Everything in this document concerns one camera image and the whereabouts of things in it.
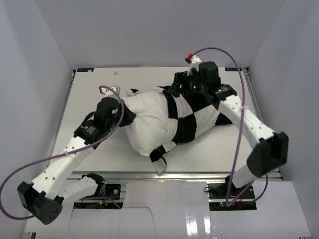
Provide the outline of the white pillow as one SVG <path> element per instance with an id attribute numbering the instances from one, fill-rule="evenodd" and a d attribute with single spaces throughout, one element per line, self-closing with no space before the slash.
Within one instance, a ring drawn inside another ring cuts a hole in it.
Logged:
<path id="1" fill-rule="evenodd" d="M 143 91 L 141 93 L 127 91 L 123 98 L 127 108 L 136 117 L 126 126 L 126 133 L 132 148 L 143 156 L 164 143 L 168 131 L 168 107 L 163 93 Z"/>

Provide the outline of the black white checkered pillowcase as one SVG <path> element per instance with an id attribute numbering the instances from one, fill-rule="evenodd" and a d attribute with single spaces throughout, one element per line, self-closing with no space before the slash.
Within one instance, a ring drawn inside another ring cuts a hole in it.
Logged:
<path id="1" fill-rule="evenodd" d="M 131 89 L 141 93 L 151 90 L 163 93 L 168 107 L 168 131 L 166 140 L 148 156 L 157 174 L 162 174 L 167 167 L 164 155 L 175 146 L 192 142 L 214 126 L 231 125 L 232 122 L 214 106 L 206 102 L 202 95 L 174 97 L 168 87 L 154 87 L 147 90 Z"/>

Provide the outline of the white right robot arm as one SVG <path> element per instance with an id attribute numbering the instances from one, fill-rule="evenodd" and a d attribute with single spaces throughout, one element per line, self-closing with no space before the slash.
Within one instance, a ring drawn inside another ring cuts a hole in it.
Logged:
<path id="1" fill-rule="evenodd" d="M 232 170 L 225 181 L 226 195 L 238 198 L 249 183 L 287 163 L 289 138 L 264 125 L 245 108 L 244 97 L 227 84 L 221 83 L 219 70 L 214 62 L 192 63 L 187 71 L 174 76 L 169 93 L 175 97 L 202 95 L 206 102 L 225 115 L 245 137 L 252 152 L 246 164 Z"/>

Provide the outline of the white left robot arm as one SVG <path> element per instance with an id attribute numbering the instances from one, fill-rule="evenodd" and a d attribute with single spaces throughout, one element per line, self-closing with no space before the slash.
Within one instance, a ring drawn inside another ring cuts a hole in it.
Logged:
<path id="1" fill-rule="evenodd" d="M 89 173 L 75 183 L 64 185 L 80 163 L 100 145 L 100 140 L 114 132 L 117 126 L 127 126 L 136 114 L 123 101 L 104 97 L 74 131 L 62 156 L 54 160 L 30 183 L 22 182 L 18 188 L 21 203 L 44 225 L 52 223 L 63 206 L 86 197 L 99 199 L 105 196 L 105 179 Z"/>

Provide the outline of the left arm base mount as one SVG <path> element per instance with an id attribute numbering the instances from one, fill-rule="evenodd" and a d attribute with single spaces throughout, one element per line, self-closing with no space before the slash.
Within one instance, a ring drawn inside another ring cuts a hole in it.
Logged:
<path id="1" fill-rule="evenodd" d="M 111 210 L 121 209 L 123 202 L 121 201 L 121 185 L 107 184 L 103 199 L 97 200 L 82 200 L 74 203 L 74 209 L 100 209 Z"/>

